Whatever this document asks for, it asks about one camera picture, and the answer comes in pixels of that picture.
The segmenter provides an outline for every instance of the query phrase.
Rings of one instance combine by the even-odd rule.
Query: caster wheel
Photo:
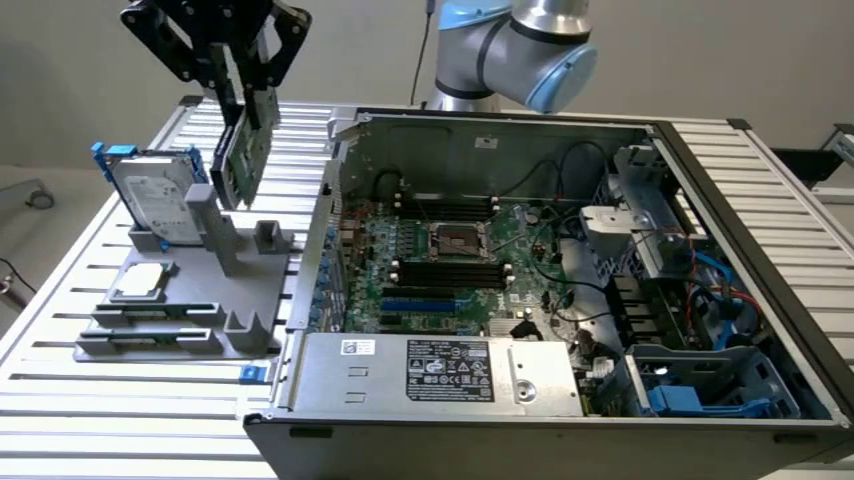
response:
[[[46,210],[53,206],[53,195],[45,191],[36,190],[29,194],[26,205],[36,210]]]

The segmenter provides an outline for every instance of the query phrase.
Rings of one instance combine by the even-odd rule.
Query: white wall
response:
[[[197,91],[118,24],[125,3],[2,1],[0,163],[88,167],[93,140],[145,143]],[[404,103],[422,1],[300,4],[314,24],[280,98]],[[854,121],[854,2],[592,0],[591,16],[600,64],[571,110],[741,117],[771,144],[799,147]],[[433,62],[430,42],[421,99]]]

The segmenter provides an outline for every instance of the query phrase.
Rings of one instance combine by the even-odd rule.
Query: slotted aluminum rail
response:
[[[269,163],[249,227],[278,220],[301,248],[324,162],[330,106],[281,105]],[[831,222],[811,212],[779,162],[724,121],[669,119],[717,187],[789,281],[844,358],[854,361],[854,261]],[[181,106],[152,148],[196,145],[210,157],[221,129],[213,103]],[[88,324],[129,252],[130,219],[117,196],[106,201],[0,341],[0,478],[270,479],[234,413],[260,406],[269,386],[240,386],[244,362],[76,363],[73,341]],[[820,266],[809,267],[813,258]],[[289,313],[298,254],[290,262],[276,335]],[[803,465],[773,480],[849,478],[854,458]]]

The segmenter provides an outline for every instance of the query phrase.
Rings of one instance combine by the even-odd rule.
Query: power supply label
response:
[[[408,340],[405,396],[416,402],[493,402],[489,344]]]

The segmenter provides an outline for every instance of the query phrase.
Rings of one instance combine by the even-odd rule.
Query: motherboard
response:
[[[344,212],[344,331],[496,335],[544,315],[565,287],[557,212],[525,203],[360,202]]]

